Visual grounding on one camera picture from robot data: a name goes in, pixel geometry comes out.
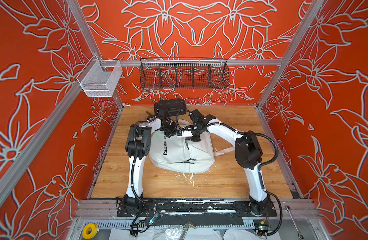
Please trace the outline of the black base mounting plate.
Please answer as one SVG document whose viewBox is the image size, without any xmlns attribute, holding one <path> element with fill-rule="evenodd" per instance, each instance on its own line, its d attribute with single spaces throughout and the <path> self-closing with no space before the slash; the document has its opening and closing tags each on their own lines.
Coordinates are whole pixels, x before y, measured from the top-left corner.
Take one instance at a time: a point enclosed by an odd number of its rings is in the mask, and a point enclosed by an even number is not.
<svg viewBox="0 0 368 240">
<path fill-rule="evenodd" d="M 151 203 L 144 204 L 135 198 L 116 198 L 118 217 L 136 216 L 147 212 L 160 214 L 237 214 L 239 217 L 276 217 L 275 206 L 272 202 L 264 208 L 258 208 L 249 200 L 233 199 L 153 199 Z"/>
</svg>

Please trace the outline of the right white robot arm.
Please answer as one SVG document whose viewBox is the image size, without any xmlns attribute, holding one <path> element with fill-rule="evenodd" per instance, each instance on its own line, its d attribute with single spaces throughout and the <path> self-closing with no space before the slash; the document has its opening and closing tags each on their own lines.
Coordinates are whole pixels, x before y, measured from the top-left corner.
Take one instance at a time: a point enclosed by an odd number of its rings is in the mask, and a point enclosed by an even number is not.
<svg viewBox="0 0 368 240">
<path fill-rule="evenodd" d="M 266 213 L 273 196 L 278 203 L 279 198 L 269 192 L 264 184 L 262 167 L 273 163 L 279 155 L 276 142 L 267 135 L 253 131 L 239 131 L 217 119 L 213 115 L 202 115 L 197 109 L 193 111 L 179 110 L 176 113 L 177 135 L 187 141 L 199 142 L 202 133 L 211 133 L 224 139 L 235 148 L 235 159 L 244 169 L 250 189 L 250 211 L 254 216 Z M 267 162 L 262 161 L 263 150 L 257 137 L 268 140 L 274 146 L 274 156 Z"/>
</svg>

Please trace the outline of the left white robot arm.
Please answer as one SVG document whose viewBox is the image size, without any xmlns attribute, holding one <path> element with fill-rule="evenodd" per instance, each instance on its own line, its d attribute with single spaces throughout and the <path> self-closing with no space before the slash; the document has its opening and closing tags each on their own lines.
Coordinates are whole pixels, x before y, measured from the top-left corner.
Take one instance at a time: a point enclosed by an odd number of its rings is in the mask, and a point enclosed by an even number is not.
<svg viewBox="0 0 368 240">
<path fill-rule="evenodd" d="M 125 150 L 129 157 L 129 181 L 126 194 L 116 198 L 118 217 L 130 217 L 143 213 L 145 209 L 157 209 L 158 200 L 144 199 L 142 186 L 143 170 L 146 157 L 152 147 L 152 134 L 162 131 L 168 136 L 176 135 L 177 125 L 171 119 L 152 117 L 138 121 L 130 126 Z"/>
</svg>

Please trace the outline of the black plastic case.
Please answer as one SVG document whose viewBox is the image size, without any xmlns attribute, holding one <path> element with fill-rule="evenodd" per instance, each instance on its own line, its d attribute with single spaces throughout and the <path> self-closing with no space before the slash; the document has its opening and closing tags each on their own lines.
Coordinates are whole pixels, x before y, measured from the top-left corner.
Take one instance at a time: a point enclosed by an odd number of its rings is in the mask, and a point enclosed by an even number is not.
<svg viewBox="0 0 368 240">
<path fill-rule="evenodd" d="M 183 99 L 163 100 L 154 104 L 154 115 L 158 118 L 174 117 L 177 113 L 183 115 L 186 110 Z"/>
</svg>

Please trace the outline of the white student backpack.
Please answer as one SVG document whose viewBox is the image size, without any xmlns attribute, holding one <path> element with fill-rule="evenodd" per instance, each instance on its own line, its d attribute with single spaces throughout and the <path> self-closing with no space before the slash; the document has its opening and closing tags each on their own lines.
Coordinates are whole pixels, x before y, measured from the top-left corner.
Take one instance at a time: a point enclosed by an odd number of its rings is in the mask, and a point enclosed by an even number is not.
<svg viewBox="0 0 368 240">
<path fill-rule="evenodd" d="M 236 131 L 222 126 L 219 120 L 212 120 L 211 123 L 213 125 L 208 127 L 208 131 L 200 134 L 199 142 L 186 140 L 188 134 L 183 137 L 165 136 L 160 119 L 143 124 L 143 127 L 151 127 L 152 130 L 149 159 L 156 167 L 174 172 L 197 174 L 208 171 L 215 163 L 211 134 L 219 136 L 232 146 L 241 137 Z"/>
</svg>

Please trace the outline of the yellow tape roll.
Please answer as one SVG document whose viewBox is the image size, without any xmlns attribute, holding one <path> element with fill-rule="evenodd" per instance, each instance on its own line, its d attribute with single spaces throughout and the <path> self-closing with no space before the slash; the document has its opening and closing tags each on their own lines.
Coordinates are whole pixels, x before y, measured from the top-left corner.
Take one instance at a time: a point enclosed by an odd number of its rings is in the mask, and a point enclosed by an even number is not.
<svg viewBox="0 0 368 240">
<path fill-rule="evenodd" d="M 82 238 L 85 240 L 89 240 L 94 238 L 99 232 L 99 227 L 97 224 L 90 223 L 87 224 L 84 229 L 82 230 Z"/>
</svg>

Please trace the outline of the small green circuit board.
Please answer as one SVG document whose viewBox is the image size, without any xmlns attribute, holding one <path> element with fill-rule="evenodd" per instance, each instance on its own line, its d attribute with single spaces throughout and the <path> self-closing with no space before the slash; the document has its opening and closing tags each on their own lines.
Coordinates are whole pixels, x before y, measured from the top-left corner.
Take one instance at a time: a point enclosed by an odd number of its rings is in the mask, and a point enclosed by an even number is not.
<svg viewBox="0 0 368 240">
<path fill-rule="evenodd" d="M 261 225 L 261 224 L 255 225 L 254 232 L 259 237 L 267 238 L 268 233 L 269 233 L 269 226 L 265 226 L 265 225 Z"/>
</svg>

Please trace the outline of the steel wrench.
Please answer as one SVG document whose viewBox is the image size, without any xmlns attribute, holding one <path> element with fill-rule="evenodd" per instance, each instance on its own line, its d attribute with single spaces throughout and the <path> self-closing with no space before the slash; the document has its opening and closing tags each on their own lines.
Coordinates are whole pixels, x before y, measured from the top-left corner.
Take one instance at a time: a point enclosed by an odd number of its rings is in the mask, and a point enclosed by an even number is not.
<svg viewBox="0 0 368 240">
<path fill-rule="evenodd" d="M 286 211 L 287 211 L 287 212 L 289 213 L 289 215 L 290 215 L 291 221 L 293 222 L 294 227 L 295 227 L 295 229 L 296 229 L 296 231 L 297 231 L 297 233 L 298 233 L 298 238 L 299 238 L 300 240 L 304 240 L 304 236 L 303 236 L 303 234 L 301 233 L 300 228 L 299 228 L 299 226 L 298 226 L 298 225 L 297 225 L 297 223 L 296 223 L 296 220 L 295 220 L 295 218 L 294 218 L 294 216 L 293 216 L 293 214 L 292 214 L 292 212 L 291 212 L 291 208 L 290 208 L 290 206 L 286 206 Z"/>
</svg>

